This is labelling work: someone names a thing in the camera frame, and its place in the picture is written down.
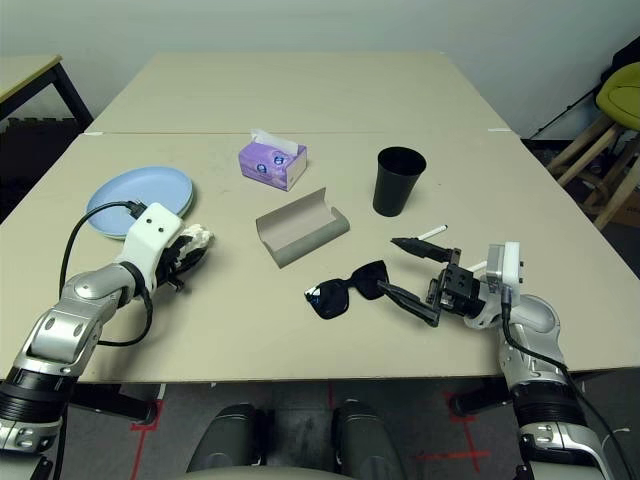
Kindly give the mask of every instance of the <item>gray cardboard holder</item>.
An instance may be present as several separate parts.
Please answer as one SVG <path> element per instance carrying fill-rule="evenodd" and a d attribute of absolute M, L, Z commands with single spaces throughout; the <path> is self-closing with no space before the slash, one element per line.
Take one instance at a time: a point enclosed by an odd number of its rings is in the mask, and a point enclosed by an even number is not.
<path fill-rule="evenodd" d="M 280 268 L 349 231 L 349 221 L 324 201 L 326 188 L 256 219 L 258 236 Z"/>

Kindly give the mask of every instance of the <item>white wall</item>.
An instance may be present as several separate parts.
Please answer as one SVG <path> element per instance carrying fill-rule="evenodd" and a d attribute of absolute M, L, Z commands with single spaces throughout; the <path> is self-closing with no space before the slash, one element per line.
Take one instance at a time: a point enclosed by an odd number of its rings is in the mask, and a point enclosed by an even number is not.
<path fill-rule="evenodd" d="M 0 0 L 0 53 L 57 52 L 94 114 L 158 51 L 446 52 L 529 136 L 640 33 L 638 0 Z M 21 114 L 62 116 L 54 92 Z M 547 138 L 594 115 L 571 113 Z"/>

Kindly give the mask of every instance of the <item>purple tissue box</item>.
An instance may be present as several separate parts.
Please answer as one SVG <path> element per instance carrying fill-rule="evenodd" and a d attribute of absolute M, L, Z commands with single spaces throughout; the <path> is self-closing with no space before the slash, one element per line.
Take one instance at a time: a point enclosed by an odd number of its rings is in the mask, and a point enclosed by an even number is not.
<path fill-rule="evenodd" d="M 238 159 L 245 177 L 289 191 L 307 168 L 307 147 L 298 145 L 298 154 L 292 157 L 275 147 L 251 142 L 240 150 Z"/>

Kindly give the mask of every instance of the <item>sunglasses lens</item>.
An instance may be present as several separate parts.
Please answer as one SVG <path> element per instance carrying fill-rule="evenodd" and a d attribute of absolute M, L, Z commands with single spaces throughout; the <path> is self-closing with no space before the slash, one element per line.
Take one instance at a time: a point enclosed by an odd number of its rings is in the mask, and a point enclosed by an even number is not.
<path fill-rule="evenodd" d="M 369 263 L 353 272 L 351 280 L 367 300 L 380 298 L 384 293 L 378 288 L 378 280 L 389 281 L 387 267 L 382 260 Z"/>
<path fill-rule="evenodd" d="M 349 307 L 347 287 L 338 279 L 322 282 L 305 297 L 316 313 L 326 320 L 346 312 Z"/>

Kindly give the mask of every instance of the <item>black cable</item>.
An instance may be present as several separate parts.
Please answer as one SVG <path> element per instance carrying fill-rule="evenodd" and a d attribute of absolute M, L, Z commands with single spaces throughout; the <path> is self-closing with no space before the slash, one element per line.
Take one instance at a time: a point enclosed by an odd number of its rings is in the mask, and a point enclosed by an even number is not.
<path fill-rule="evenodd" d="M 84 225 L 84 222 L 93 217 L 96 213 L 101 212 L 102 210 L 106 210 L 107 208 L 112 207 L 125 207 L 128 209 L 132 209 L 136 207 L 135 202 L 109 202 L 104 205 L 100 205 L 99 207 L 94 208 L 93 210 L 89 210 L 79 221 L 76 223 L 76 226 L 71 230 L 71 235 L 69 235 L 69 240 L 67 241 L 67 246 L 64 249 L 64 255 L 62 256 L 62 265 L 60 266 L 60 281 L 58 283 L 58 296 L 62 295 L 62 289 L 64 288 L 64 284 L 67 279 L 67 266 L 69 265 L 69 257 L 71 256 L 71 249 L 73 248 L 73 242 L 75 242 L 76 237 L 78 236 L 78 232 L 80 231 L 80 227 Z"/>
<path fill-rule="evenodd" d="M 140 296 L 144 301 L 144 308 L 147 311 L 147 320 L 144 326 L 144 330 L 142 333 L 138 335 L 133 340 L 127 340 L 126 342 L 112 342 L 111 340 L 99 340 L 98 345 L 104 345 L 105 347 L 128 347 L 130 345 L 135 345 L 142 341 L 144 337 L 147 336 L 149 330 L 151 329 L 151 323 L 153 322 L 153 302 L 151 301 L 151 295 L 149 295 L 149 290 L 147 290 L 146 286 L 142 286 L 140 289 Z"/>
<path fill-rule="evenodd" d="M 551 120 L 549 120 L 545 125 L 543 125 L 542 127 L 538 128 L 538 130 L 536 130 L 536 133 L 534 133 L 533 135 L 531 135 L 528 140 L 533 140 L 534 138 L 536 138 L 538 135 L 540 135 L 543 131 L 545 131 L 547 128 L 549 128 L 553 123 L 556 122 L 556 120 L 558 120 L 561 116 L 563 116 L 565 113 L 571 111 L 571 109 L 573 107 L 575 107 L 577 104 L 579 104 L 582 100 L 584 100 L 585 98 L 587 98 L 589 95 L 591 95 L 592 93 L 594 93 L 596 90 L 598 90 L 598 88 L 600 88 L 600 85 L 597 85 L 595 87 L 593 87 L 591 90 L 589 90 L 587 93 L 585 93 L 583 96 L 581 96 L 578 100 L 576 100 L 575 102 L 573 102 L 571 105 L 568 105 L 567 108 L 565 108 L 561 113 L 559 113 L 558 115 L 556 115 L 555 117 L 553 117 Z"/>
<path fill-rule="evenodd" d="M 60 480 L 62 474 L 62 461 L 64 460 L 64 446 L 67 440 L 67 410 L 68 406 L 62 411 L 62 425 L 60 425 L 60 433 L 58 434 L 58 450 L 56 451 L 56 466 L 53 470 L 53 480 Z"/>
<path fill-rule="evenodd" d="M 575 384 L 575 382 L 573 381 L 573 378 L 571 378 L 571 375 L 569 374 L 569 369 L 567 368 L 567 366 L 564 363 L 559 362 L 551 357 L 547 357 L 546 355 L 543 355 L 541 353 L 534 352 L 520 345 L 516 341 L 516 339 L 514 339 L 511 336 L 511 331 L 509 329 L 510 319 L 511 319 L 511 302 L 509 301 L 509 303 L 505 303 L 503 301 L 502 302 L 502 332 L 504 334 L 504 338 L 507 341 L 507 343 L 511 345 L 513 348 L 515 348 L 516 350 L 519 350 L 522 353 L 529 355 L 533 358 L 537 358 L 538 360 L 545 361 L 553 365 L 554 367 L 556 367 L 562 372 L 564 377 L 567 379 L 567 383 L 569 384 L 569 387 L 571 387 L 575 395 L 587 406 L 589 410 L 591 410 L 591 412 L 595 415 L 595 417 L 602 424 L 606 432 L 609 434 L 609 436 L 611 437 L 611 441 L 615 445 L 616 451 L 618 452 L 618 455 L 622 460 L 622 464 L 624 465 L 624 468 L 627 471 L 628 477 L 631 480 L 635 480 L 636 479 L 635 473 L 631 468 L 631 464 L 629 463 L 629 460 L 627 459 L 627 456 L 624 453 L 624 450 L 622 449 L 622 445 L 620 445 L 620 442 L 618 442 L 618 439 L 616 438 L 615 433 L 613 432 L 612 428 L 609 426 L 607 421 L 604 419 L 604 417 L 600 414 L 600 412 L 598 412 L 598 410 L 596 410 L 596 408 L 591 404 L 591 402 L 587 400 L 587 398 L 584 396 L 580 388 L 578 388 L 578 386 Z"/>

